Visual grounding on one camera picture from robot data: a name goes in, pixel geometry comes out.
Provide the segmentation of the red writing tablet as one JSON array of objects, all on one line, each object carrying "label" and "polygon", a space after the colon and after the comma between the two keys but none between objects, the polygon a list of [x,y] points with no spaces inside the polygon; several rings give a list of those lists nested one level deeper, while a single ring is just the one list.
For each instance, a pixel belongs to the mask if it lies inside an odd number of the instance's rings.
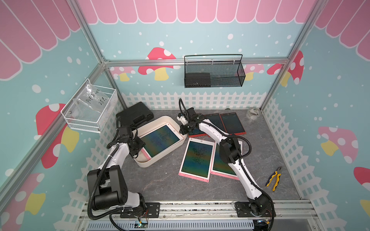
[{"label": "red writing tablet", "polygon": [[205,115],[215,126],[217,126],[223,132],[226,132],[224,124],[222,122],[220,114],[207,114]]},{"label": "red writing tablet", "polygon": [[234,135],[243,135],[246,133],[237,113],[225,113],[220,116],[227,133]]},{"label": "red writing tablet", "polygon": [[189,137],[201,137],[201,136],[206,136],[207,134],[205,132],[200,131],[197,128],[194,128],[189,134]]}]

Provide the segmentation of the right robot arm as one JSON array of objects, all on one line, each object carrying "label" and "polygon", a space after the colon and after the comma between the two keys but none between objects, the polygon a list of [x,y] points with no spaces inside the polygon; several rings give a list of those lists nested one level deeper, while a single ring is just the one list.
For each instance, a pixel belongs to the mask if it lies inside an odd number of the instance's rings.
[{"label": "right robot arm", "polygon": [[244,137],[230,135],[220,130],[205,115],[197,114],[194,108],[180,110],[177,120],[182,123],[180,126],[181,134],[188,134],[197,128],[205,132],[219,145],[221,160],[236,173],[245,189],[251,214],[255,217],[261,217],[268,212],[271,218],[274,218],[276,214],[273,200],[258,186],[244,163],[244,158],[252,150],[250,142]]}]

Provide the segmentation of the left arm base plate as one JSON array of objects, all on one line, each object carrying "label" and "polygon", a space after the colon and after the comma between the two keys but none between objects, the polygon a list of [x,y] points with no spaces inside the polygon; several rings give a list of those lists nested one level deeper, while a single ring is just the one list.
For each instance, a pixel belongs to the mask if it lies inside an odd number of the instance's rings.
[{"label": "left arm base plate", "polygon": [[158,218],[160,206],[160,203],[146,203],[145,207],[126,208],[120,218]]}]

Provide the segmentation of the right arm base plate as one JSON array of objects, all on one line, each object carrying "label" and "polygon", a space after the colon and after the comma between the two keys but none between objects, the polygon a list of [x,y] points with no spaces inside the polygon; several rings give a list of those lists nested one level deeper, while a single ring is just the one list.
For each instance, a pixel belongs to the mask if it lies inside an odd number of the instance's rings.
[{"label": "right arm base plate", "polygon": [[268,202],[266,205],[262,205],[261,207],[250,202],[239,201],[235,202],[234,207],[239,218],[270,218],[276,216],[276,213],[272,209],[270,202]]}]

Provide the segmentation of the pink writing tablet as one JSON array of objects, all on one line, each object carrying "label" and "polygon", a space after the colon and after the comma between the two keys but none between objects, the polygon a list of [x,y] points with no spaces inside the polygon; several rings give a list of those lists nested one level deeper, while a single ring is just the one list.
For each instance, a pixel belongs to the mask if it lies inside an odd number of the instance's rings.
[{"label": "pink writing tablet", "polygon": [[183,140],[183,137],[169,123],[145,133],[140,138],[145,142],[142,152],[147,160],[151,160],[169,147]]},{"label": "pink writing tablet", "polygon": [[190,138],[178,175],[209,182],[215,142]]},{"label": "pink writing tablet", "polygon": [[222,161],[219,153],[220,147],[217,143],[215,144],[216,149],[213,155],[211,174],[233,180],[239,180],[239,178],[237,177],[236,173],[232,170],[232,168]]}]

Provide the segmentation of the cream plastic storage box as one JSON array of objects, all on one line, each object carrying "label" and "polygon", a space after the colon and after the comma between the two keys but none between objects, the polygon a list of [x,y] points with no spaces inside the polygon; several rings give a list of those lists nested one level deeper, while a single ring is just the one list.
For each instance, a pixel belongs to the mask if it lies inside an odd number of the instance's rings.
[{"label": "cream plastic storage box", "polygon": [[180,126],[169,116],[162,116],[138,129],[138,137],[145,143],[134,159],[139,167],[146,168],[184,144]]}]

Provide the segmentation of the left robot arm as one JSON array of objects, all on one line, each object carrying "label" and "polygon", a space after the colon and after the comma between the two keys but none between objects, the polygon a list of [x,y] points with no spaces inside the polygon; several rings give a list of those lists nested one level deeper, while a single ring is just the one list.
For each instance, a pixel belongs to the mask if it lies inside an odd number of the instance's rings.
[{"label": "left robot arm", "polygon": [[138,157],[145,143],[138,137],[135,127],[123,126],[116,129],[116,135],[107,145],[109,154],[97,169],[87,174],[89,200],[87,214],[89,219],[98,220],[126,210],[139,218],[146,214],[147,207],[141,193],[128,190],[122,173],[127,157]]}]

